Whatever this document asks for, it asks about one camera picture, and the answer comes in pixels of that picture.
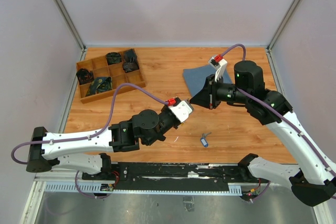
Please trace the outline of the rolled brown-black tie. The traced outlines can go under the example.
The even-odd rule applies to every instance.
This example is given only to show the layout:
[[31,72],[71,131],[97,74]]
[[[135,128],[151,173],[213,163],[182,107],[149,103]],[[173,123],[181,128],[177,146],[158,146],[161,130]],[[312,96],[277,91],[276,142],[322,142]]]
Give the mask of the rolled brown-black tie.
[[122,65],[123,71],[125,73],[133,72],[139,70],[139,66],[135,62],[124,62]]

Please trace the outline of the folded blue towel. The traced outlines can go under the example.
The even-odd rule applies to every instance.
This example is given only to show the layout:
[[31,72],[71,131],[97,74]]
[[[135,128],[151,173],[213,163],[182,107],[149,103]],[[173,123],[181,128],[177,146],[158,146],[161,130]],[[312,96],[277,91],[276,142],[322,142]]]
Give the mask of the folded blue towel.
[[215,74],[215,72],[216,70],[210,65],[192,69],[184,69],[182,76],[190,95],[193,97],[199,93],[205,84],[206,77],[211,74]]

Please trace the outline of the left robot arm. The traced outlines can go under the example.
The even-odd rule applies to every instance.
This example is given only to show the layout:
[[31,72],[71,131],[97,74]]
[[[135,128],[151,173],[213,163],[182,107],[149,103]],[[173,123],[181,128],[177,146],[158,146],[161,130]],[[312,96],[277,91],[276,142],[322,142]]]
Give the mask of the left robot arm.
[[29,148],[26,170],[48,172],[58,165],[95,174],[102,180],[108,179],[112,175],[112,166],[100,155],[89,158],[87,152],[137,151],[140,145],[150,146],[155,141],[165,141],[165,133],[177,129],[192,112],[184,105],[164,106],[161,113],[147,109],[127,121],[109,126],[101,134],[97,131],[57,134],[37,127]]

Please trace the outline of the key with light blue tag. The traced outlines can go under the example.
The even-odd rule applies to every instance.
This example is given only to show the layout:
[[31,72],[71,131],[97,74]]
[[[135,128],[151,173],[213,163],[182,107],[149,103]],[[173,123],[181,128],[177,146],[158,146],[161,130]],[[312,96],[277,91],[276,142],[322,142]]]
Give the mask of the key with light blue tag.
[[201,138],[200,138],[200,142],[201,142],[201,144],[204,146],[204,147],[208,147],[208,141],[207,141],[207,136],[208,135],[210,135],[211,134],[211,132],[209,132],[209,133],[203,133],[202,134],[202,136],[201,136]]

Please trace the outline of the blue green patterned tie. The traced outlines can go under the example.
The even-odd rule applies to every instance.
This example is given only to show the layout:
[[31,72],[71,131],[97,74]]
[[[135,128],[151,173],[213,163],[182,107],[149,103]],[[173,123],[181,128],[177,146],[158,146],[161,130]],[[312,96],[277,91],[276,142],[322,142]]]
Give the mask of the blue green patterned tie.
[[110,90],[112,90],[111,77],[97,77],[91,82],[85,97],[107,92]]

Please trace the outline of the rolled tie with red pattern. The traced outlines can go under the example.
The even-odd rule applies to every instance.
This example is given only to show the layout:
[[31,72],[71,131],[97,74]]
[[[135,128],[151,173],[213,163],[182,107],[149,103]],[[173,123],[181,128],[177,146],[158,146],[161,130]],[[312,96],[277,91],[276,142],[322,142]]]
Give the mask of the rolled tie with red pattern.
[[93,72],[86,68],[79,69],[76,73],[76,77],[80,85],[91,83],[94,80]]

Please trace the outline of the rolled black tie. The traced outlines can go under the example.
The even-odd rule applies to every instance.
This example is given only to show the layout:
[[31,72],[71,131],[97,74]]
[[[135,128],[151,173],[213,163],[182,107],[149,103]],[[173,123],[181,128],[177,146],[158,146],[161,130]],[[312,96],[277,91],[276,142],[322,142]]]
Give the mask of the rolled black tie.
[[137,58],[138,57],[137,57],[134,49],[128,49],[128,50],[124,51],[125,62],[136,63],[137,62]]

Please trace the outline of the rolled dark tie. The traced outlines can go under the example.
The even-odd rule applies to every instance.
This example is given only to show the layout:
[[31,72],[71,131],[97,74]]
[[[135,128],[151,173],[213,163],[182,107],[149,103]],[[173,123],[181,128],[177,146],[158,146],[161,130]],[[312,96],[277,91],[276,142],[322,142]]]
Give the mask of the rolled dark tie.
[[106,54],[106,60],[108,65],[113,65],[121,63],[122,57],[119,52],[109,52]]

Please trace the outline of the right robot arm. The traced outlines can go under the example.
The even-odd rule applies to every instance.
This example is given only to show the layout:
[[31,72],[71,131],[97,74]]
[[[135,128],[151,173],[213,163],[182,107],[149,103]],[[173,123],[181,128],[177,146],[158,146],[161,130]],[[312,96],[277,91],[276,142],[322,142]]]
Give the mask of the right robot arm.
[[234,65],[235,82],[230,84],[223,82],[224,59],[208,63],[216,72],[206,77],[202,90],[190,102],[207,109],[215,109],[221,102],[244,106],[297,161],[283,165],[248,154],[238,164],[238,177],[244,182],[260,178],[280,184],[311,207],[335,198],[335,163],[312,140],[287,99],[266,89],[262,68],[253,61],[240,61]]

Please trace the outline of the wooden compartment tray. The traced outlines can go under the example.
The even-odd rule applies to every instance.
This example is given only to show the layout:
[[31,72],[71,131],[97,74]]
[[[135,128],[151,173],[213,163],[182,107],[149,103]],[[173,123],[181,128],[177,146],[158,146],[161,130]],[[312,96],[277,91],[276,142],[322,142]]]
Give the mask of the wooden compartment tray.
[[[113,96],[117,87],[123,83],[132,83],[142,88],[146,86],[146,81],[139,64],[139,57],[137,58],[136,62],[139,66],[139,70],[129,73],[125,73],[123,71],[122,65],[125,62],[124,51],[126,50],[128,49],[107,51],[97,57],[86,59],[76,63],[76,71],[81,68],[86,68],[93,72],[94,79],[97,77],[111,77],[112,79],[112,90],[91,95],[88,97],[85,97],[85,95],[91,83],[80,85],[78,82],[80,101],[83,104]],[[122,57],[122,62],[118,64],[108,65],[106,60],[106,54],[109,52],[119,52]]]

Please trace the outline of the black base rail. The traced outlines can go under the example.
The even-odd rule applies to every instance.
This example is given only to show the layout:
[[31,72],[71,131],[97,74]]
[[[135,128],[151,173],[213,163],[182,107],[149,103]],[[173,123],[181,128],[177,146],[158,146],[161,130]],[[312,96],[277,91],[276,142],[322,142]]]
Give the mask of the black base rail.
[[112,163],[106,172],[83,173],[83,180],[112,181],[116,189],[135,191],[227,191],[229,183],[259,183],[237,165],[210,163]]

